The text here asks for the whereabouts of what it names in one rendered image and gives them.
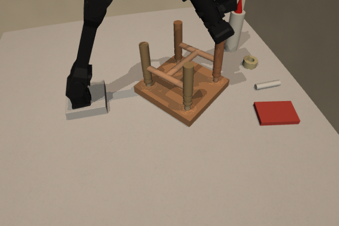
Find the flat red rectangular block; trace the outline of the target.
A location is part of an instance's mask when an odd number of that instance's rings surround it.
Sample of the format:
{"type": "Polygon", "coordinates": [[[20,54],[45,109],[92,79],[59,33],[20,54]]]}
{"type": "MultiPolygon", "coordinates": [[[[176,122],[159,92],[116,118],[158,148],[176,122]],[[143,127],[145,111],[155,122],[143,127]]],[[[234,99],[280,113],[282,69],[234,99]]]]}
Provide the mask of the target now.
{"type": "Polygon", "coordinates": [[[300,119],[291,101],[254,102],[261,125],[299,124],[300,119]]]}

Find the brown wooden stool legs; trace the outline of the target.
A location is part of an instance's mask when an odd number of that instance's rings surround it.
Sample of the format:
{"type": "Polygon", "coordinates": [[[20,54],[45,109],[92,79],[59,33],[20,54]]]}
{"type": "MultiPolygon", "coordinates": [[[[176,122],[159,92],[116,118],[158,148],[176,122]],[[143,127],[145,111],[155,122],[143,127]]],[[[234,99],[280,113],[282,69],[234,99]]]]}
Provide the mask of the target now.
{"type": "Polygon", "coordinates": [[[144,83],[147,87],[151,86],[153,82],[152,74],[168,81],[169,83],[183,89],[183,105],[185,110],[190,110],[193,99],[193,76],[194,76],[194,63],[190,62],[196,56],[208,59],[213,62],[213,81],[218,82],[221,76],[222,60],[224,55],[225,41],[215,44],[214,56],[192,47],[182,42],[182,21],[174,21],[174,58],[178,63],[167,73],[151,66],[150,53],[148,42],[139,43],[139,51],[142,65],[142,72],[144,83]],[[182,61],[182,49],[191,52],[182,61]],[[183,81],[173,77],[180,69],[183,68],[183,81]]]}

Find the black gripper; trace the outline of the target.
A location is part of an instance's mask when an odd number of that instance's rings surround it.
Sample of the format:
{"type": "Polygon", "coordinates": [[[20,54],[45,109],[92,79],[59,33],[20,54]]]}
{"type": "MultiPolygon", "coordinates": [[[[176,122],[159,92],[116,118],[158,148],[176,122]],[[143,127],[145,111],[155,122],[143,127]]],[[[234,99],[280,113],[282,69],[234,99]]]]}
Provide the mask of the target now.
{"type": "Polygon", "coordinates": [[[214,0],[206,8],[195,9],[195,11],[202,19],[215,44],[219,44],[234,35],[235,32],[231,25],[220,17],[214,0]]]}

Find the brown wooden stool seat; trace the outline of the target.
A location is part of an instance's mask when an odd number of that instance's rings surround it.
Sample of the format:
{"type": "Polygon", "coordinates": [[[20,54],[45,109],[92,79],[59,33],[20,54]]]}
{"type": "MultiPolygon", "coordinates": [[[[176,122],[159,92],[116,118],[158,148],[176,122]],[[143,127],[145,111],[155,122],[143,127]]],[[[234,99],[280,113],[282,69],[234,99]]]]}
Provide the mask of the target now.
{"type": "MultiPolygon", "coordinates": [[[[150,101],[169,115],[190,127],[195,120],[211,105],[211,103],[227,88],[229,79],[220,76],[218,82],[213,81],[212,70],[194,62],[193,99],[190,110],[183,105],[183,89],[152,74],[153,82],[150,87],[144,79],[134,85],[135,93],[150,101]]],[[[168,72],[176,64],[171,57],[157,69],[168,72]]]]}

